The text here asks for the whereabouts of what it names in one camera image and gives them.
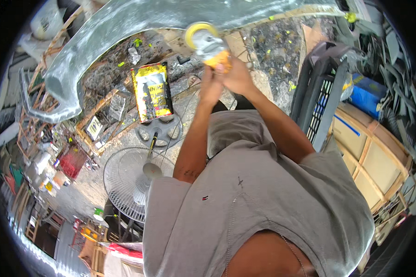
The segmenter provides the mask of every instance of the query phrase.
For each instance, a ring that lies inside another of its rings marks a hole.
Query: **car body part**
[[[29,105],[26,88],[22,92],[25,108],[31,116],[50,123],[77,116],[82,111],[79,80],[83,73],[114,44],[141,31],[185,29],[203,20],[222,32],[294,9],[297,15],[343,14],[334,0],[158,0],[154,4],[136,0],[110,1],[85,22],[44,75],[46,91],[60,105],[49,113],[34,110]]]

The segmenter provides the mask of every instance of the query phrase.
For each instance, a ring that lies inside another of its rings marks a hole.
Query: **angle grinder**
[[[212,69],[215,69],[220,63],[223,64],[223,73],[227,73],[232,68],[229,60],[230,50],[210,23],[195,22],[191,24],[186,29],[185,41],[189,47],[196,51],[197,56]]]

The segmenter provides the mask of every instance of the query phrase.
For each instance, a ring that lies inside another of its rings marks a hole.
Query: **wooden pallet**
[[[94,246],[94,253],[91,259],[91,275],[93,277],[105,276],[103,266],[105,264],[105,257],[108,250],[106,247],[96,244]]]
[[[413,161],[410,153],[378,121],[350,104],[339,104],[331,133],[353,180],[375,213],[408,178]]]

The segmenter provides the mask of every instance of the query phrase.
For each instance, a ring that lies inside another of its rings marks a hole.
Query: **yellow paint splatter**
[[[295,90],[296,89],[296,85],[294,85],[294,83],[292,81],[288,81],[289,85],[290,85],[290,89],[289,91]]]
[[[135,41],[133,41],[133,43],[136,44],[136,47],[140,46],[140,43],[142,43],[143,41],[141,39],[136,39]]]
[[[347,21],[349,23],[354,23],[357,20],[356,14],[354,12],[348,12],[348,13],[346,13],[345,16],[344,16],[344,18],[347,19]]]

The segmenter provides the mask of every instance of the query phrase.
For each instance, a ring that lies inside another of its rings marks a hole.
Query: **metal sheet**
[[[46,90],[61,98],[57,100],[67,112],[34,116],[61,122],[78,115],[82,110],[76,100],[80,100],[81,91],[78,81],[83,73],[107,49],[128,36],[149,29],[185,29],[196,21],[210,22],[223,31],[293,9],[303,9],[298,14],[339,14],[334,0],[110,1],[63,47],[44,76]]]
[[[12,200],[8,202],[8,211],[11,210],[12,202]],[[74,237],[74,230],[70,222],[64,222],[58,233],[55,246],[55,259],[48,256],[48,254],[43,252],[25,236],[32,206],[33,205],[28,203],[23,210],[18,229],[16,228],[16,230],[13,231],[9,228],[10,237],[15,242],[19,254],[24,257],[22,261],[25,263],[25,266],[28,267],[33,274],[38,274],[38,276],[90,277],[91,273],[89,269],[78,257],[79,252],[69,246]],[[10,220],[9,222],[12,222],[12,215],[8,214],[8,217]]]

